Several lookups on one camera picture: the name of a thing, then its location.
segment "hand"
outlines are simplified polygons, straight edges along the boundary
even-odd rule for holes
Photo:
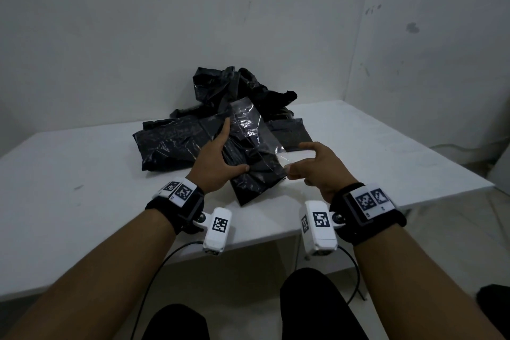
[[[230,179],[244,174],[250,169],[247,164],[232,166],[223,160],[221,150],[229,133],[230,118],[226,118],[218,137],[204,145],[191,172],[186,176],[186,179],[198,185],[204,194],[219,190]]]
[[[358,182],[327,146],[313,142],[300,143],[298,147],[314,150],[315,158],[286,165],[287,177],[289,180],[304,179],[306,185],[317,187],[328,203],[339,190]]]

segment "forearm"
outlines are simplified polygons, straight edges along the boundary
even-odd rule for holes
[[[400,226],[354,252],[390,339],[503,339],[474,299]]]
[[[166,218],[145,210],[58,279],[5,339],[112,338],[174,240]]]

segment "table surface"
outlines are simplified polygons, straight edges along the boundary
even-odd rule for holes
[[[343,101],[291,105],[309,135],[335,151],[360,181],[379,183],[397,207],[487,189],[492,183]],[[39,292],[141,212],[151,196],[188,170],[141,170],[132,134],[141,122],[37,133],[0,159],[0,299]],[[291,161],[311,151],[288,154]],[[205,211],[229,208],[227,248],[300,231],[304,200],[321,199],[302,180],[284,180],[239,207],[229,183],[206,196]],[[180,234],[173,248],[202,235]],[[201,255],[192,245],[173,258]]]

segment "black pants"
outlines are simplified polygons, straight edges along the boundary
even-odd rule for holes
[[[280,289],[282,339],[344,338],[368,340],[335,285],[321,272],[292,273]],[[142,340],[209,339],[206,319],[185,305],[167,305],[150,320]]]

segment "pile of plastic bags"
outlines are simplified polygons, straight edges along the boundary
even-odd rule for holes
[[[142,170],[193,166],[201,148],[230,117],[230,135],[222,153],[227,164],[250,166],[247,173],[231,180],[239,204],[244,205],[285,177],[278,154],[311,141],[303,120],[293,118],[294,113],[286,108],[297,94],[270,91],[244,68],[199,67],[193,84],[200,105],[177,109],[164,120],[145,122],[143,130],[133,135],[142,155]]]

